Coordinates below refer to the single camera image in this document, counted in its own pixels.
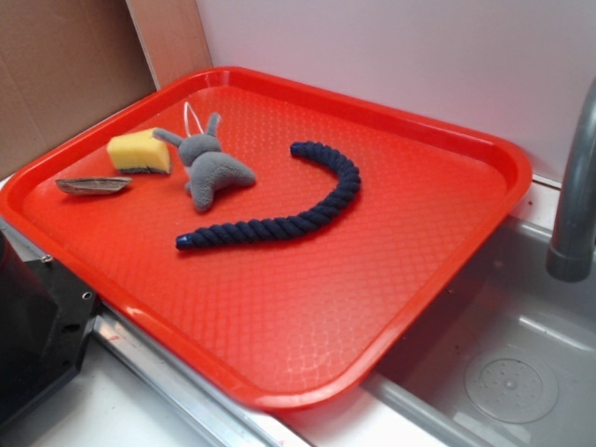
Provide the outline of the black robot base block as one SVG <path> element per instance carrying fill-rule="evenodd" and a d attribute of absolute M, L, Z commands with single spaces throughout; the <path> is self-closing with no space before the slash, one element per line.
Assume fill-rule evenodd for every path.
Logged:
<path fill-rule="evenodd" d="M 99 298 L 57 260 L 24 261 L 1 236 L 1 429 L 81 370 Z"/>

